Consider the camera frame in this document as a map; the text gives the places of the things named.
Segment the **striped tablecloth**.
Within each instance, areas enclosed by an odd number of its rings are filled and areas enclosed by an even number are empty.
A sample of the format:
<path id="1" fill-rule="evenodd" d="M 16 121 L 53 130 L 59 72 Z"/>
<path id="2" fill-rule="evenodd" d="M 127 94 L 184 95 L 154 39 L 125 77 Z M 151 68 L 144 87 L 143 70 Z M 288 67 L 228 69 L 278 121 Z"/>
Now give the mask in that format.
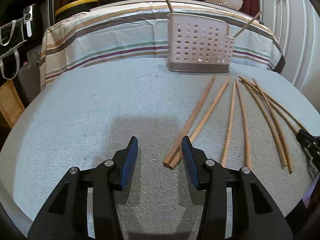
<path id="1" fill-rule="evenodd" d="M 175 12 L 207 16 L 229 24 L 236 37 L 232 61 L 280 73 L 285 59 L 272 31 L 238 11 L 205 2 L 172 0 Z M 62 73 L 108 61 L 168 55 L 165 0 L 134 0 L 80 12 L 48 28 L 40 58 L 40 88 Z"/>

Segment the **yellow black flat container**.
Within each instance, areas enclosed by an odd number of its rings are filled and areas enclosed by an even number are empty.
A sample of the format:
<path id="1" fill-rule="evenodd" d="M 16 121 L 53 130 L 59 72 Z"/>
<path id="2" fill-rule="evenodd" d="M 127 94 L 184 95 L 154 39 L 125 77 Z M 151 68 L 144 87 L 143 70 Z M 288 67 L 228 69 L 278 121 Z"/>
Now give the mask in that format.
<path id="1" fill-rule="evenodd" d="M 55 12 L 55 22 L 60 22 L 80 12 L 90 12 L 91 9 L 98 6 L 99 0 L 77 0 L 68 3 Z"/>

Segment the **white cabinet doors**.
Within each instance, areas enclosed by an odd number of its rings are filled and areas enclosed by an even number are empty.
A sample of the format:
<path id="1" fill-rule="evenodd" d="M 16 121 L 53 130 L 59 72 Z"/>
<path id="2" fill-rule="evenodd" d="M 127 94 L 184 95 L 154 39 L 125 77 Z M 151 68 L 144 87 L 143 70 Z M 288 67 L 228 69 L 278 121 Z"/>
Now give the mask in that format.
<path id="1" fill-rule="evenodd" d="M 282 49 L 281 75 L 319 108 L 319 15 L 309 0 L 260 0 L 261 20 Z"/>

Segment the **black air fryer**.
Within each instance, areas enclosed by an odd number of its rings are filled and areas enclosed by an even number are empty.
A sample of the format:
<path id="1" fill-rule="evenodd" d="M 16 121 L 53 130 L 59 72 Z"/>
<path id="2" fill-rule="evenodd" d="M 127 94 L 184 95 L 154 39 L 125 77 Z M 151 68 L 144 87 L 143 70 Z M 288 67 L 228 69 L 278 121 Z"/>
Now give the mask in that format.
<path id="1" fill-rule="evenodd" d="M 40 7 L 32 4 L 23 10 L 23 17 L 16 20 L 14 41 L 30 51 L 39 46 L 43 37 L 43 18 Z"/>

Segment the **wooden board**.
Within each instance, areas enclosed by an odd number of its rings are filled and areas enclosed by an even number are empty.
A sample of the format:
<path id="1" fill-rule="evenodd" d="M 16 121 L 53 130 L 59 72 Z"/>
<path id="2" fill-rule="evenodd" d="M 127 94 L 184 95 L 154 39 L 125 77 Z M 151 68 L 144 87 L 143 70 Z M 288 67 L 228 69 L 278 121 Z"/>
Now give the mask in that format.
<path id="1" fill-rule="evenodd" d="M 1 114 L 6 122 L 13 128 L 25 110 L 12 80 L 1 86 L 0 94 Z"/>

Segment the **grey table mat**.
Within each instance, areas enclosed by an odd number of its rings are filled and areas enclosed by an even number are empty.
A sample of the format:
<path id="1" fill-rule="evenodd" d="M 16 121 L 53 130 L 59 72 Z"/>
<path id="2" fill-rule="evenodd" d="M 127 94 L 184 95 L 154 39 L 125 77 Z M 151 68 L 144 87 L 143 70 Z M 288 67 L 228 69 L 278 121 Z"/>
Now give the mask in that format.
<path id="1" fill-rule="evenodd" d="M 256 79 L 313 135 L 319 113 L 278 73 L 233 63 L 229 84 L 193 142 L 220 161 L 228 127 L 233 81 Z M 196 128 L 229 75 L 216 75 Z M 170 170 L 162 162 L 189 119 L 211 75 L 170 72 L 165 59 L 101 63 L 63 73 L 34 99 L 1 149 L 1 193 L 32 220 L 67 170 L 95 168 L 125 148 L 132 136 L 139 151 L 130 192 L 116 192 L 125 239 L 196 239 L 204 192 L 190 185 L 184 163 Z M 311 184 L 308 161 L 285 122 L 293 173 L 282 168 L 269 126 L 240 84 L 249 126 L 252 170 L 283 215 Z"/>

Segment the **pink perforated utensil holder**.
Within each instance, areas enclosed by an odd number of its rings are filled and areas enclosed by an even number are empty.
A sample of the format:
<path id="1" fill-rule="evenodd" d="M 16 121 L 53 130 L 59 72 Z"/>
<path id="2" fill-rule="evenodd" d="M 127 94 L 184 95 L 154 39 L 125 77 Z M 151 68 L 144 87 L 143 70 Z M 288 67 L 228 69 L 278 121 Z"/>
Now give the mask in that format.
<path id="1" fill-rule="evenodd" d="M 235 38 L 229 24 L 192 14 L 168 15 L 168 62 L 172 72 L 227 73 Z"/>

